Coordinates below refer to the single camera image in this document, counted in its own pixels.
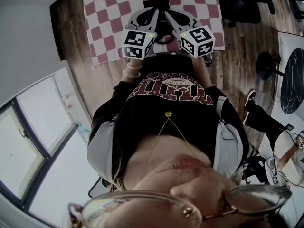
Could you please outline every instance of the wrist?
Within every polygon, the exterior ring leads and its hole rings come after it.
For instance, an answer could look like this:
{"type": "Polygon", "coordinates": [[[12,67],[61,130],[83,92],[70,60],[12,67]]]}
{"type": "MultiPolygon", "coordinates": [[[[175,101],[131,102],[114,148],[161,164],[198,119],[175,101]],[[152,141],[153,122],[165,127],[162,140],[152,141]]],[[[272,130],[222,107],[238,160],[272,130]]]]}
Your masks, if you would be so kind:
{"type": "Polygon", "coordinates": [[[130,62],[128,62],[127,66],[129,66],[129,68],[140,69],[142,68],[142,62],[142,60],[132,58],[130,62]]]}
{"type": "Polygon", "coordinates": [[[141,73],[139,72],[139,70],[126,68],[123,71],[123,76],[130,79],[135,79],[135,78],[139,78],[141,76],[141,73]]]}

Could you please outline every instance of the black cable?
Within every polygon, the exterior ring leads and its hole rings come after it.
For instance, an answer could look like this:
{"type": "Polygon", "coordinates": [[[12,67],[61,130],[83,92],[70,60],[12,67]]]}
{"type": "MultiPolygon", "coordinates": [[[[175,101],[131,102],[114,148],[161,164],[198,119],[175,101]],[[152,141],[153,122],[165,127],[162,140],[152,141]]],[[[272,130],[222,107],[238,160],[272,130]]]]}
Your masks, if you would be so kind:
{"type": "Polygon", "coordinates": [[[210,67],[211,64],[212,64],[212,59],[209,58],[209,57],[207,57],[207,56],[202,56],[202,57],[203,57],[203,59],[204,59],[204,62],[205,62],[205,64],[206,64],[206,67],[210,67]]]}
{"type": "Polygon", "coordinates": [[[283,207],[283,206],[281,206],[281,207],[279,208],[278,212],[276,213],[277,215],[280,213],[282,207],[283,207]]]}
{"type": "MultiPolygon", "coordinates": [[[[295,143],[295,141],[294,141],[294,139],[292,138],[292,136],[290,135],[290,133],[286,130],[286,129],[283,129],[283,128],[279,128],[279,127],[272,127],[272,128],[277,128],[277,129],[281,129],[281,130],[283,130],[283,131],[285,131],[286,133],[288,133],[288,135],[290,136],[290,138],[292,139],[292,141],[293,141],[293,143],[294,143],[294,145],[296,145],[296,143],[295,143]]],[[[272,153],[273,153],[273,156],[272,156],[272,158],[273,158],[273,160],[274,160],[274,164],[275,164],[275,174],[273,173],[273,171],[272,171],[272,169],[269,167],[269,165],[268,165],[268,163],[267,163],[267,161],[266,161],[266,165],[268,166],[268,168],[271,170],[271,172],[272,172],[272,174],[273,174],[273,177],[272,177],[272,182],[274,183],[274,177],[276,177],[277,176],[277,174],[278,173],[281,173],[281,174],[283,174],[284,176],[283,176],[283,178],[285,179],[285,181],[287,181],[288,183],[290,183],[290,184],[292,184],[292,185],[294,185],[294,186],[296,186],[296,187],[300,187],[300,188],[304,188],[303,186],[300,186],[300,185],[297,185],[297,184],[295,184],[295,183],[293,183],[293,182],[291,182],[287,177],[286,177],[286,175],[283,173],[283,172],[281,172],[281,171],[277,171],[277,168],[276,168],[276,161],[275,161],[275,152],[274,152],[274,150],[271,148],[271,150],[272,150],[272,153]]]]}

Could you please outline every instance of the checkered tablecloth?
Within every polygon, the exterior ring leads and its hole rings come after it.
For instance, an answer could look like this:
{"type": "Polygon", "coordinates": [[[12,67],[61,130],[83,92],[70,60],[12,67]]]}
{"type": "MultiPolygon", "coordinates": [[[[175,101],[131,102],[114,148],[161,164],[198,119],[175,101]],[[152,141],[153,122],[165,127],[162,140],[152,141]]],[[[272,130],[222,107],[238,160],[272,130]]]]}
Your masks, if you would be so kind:
{"type": "MultiPolygon", "coordinates": [[[[143,9],[146,0],[84,0],[85,24],[94,65],[122,58],[123,28],[130,16],[143,9]]],[[[219,0],[169,0],[170,7],[193,14],[208,25],[216,42],[215,50],[224,50],[224,31],[219,0]]],[[[152,53],[177,50],[172,42],[155,44],[152,53]]]]}

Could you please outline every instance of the table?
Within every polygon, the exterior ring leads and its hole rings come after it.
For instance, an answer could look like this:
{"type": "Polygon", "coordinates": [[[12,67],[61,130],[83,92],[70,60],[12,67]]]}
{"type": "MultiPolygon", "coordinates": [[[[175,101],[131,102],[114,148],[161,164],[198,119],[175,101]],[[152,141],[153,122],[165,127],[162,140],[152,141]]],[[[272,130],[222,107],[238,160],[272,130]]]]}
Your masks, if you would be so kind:
{"type": "Polygon", "coordinates": [[[281,88],[284,113],[295,112],[304,100],[304,50],[296,48],[289,57],[281,88]]]}
{"type": "MultiPolygon", "coordinates": [[[[130,16],[144,8],[147,0],[84,0],[85,25],[93,65],[122,58],[122,30],[130,16]]],[[[171,8],[192,13],[208,25],[216,42],[215,50],[224,50],[224,31],[219,0],[169,0],[171,8]]],[[[169,44],[155,44],[151,53],[178,50],[176,39],[169,44]]]]}

